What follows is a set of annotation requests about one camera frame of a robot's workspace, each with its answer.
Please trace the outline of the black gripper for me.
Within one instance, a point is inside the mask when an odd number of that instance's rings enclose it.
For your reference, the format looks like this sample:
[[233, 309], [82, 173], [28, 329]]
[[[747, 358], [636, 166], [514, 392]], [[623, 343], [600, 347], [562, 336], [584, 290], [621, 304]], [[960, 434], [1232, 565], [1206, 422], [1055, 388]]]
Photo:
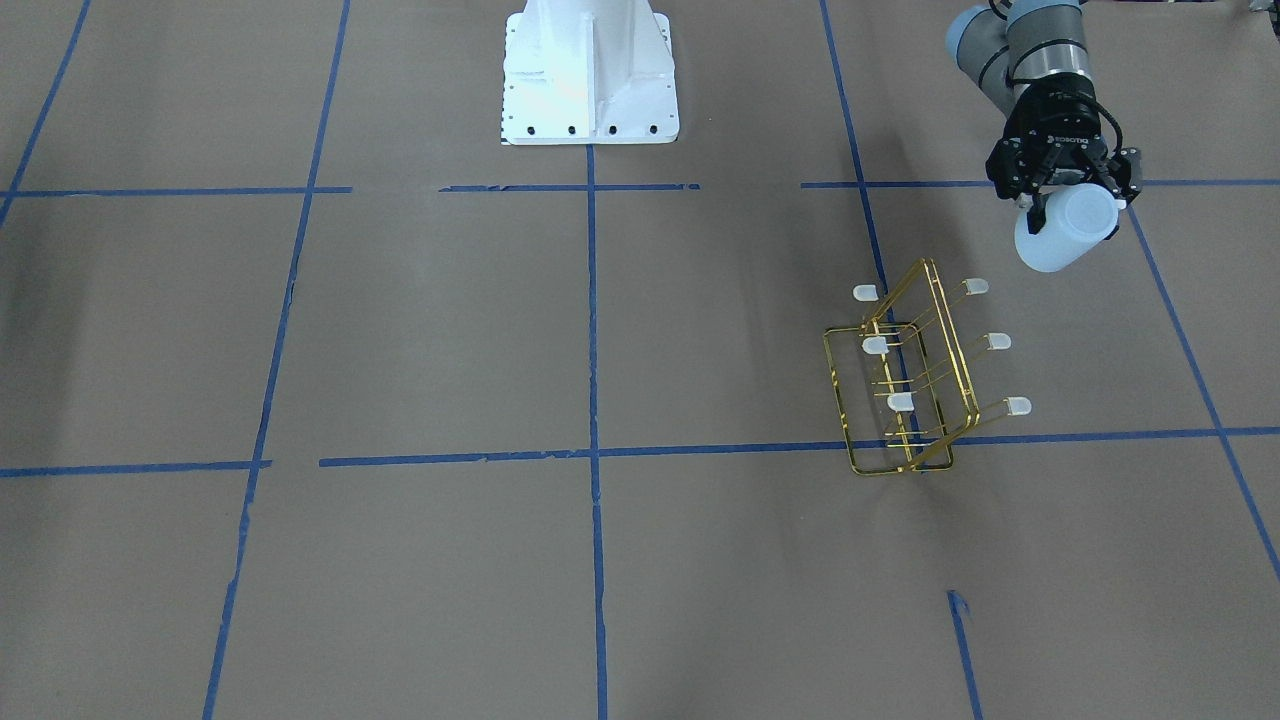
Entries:
[[1002, 200], [1021, 199], [1028, 234], [1047, 223], [1050, 187], [1092, 183], [1124, 211], [1143, 190], [1140, 150], [1125, 145], [1117, 118], [1100, 102], [1091, 79], [1057, 73], [1011, 79], [1015, 95], [986, 173]]

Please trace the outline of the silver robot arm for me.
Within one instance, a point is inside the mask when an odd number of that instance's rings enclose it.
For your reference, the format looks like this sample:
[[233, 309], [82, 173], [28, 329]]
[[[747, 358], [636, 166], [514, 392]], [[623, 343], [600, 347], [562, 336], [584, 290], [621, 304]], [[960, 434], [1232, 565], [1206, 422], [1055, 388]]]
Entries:
[[1140, 151], [1098, 100], [1080, 1], [988, 1], [955, 18], [946, 46], [1004, 117], [986, 160], [1027, 236], [1098, 218], [1107, 238], [1143, 190]]

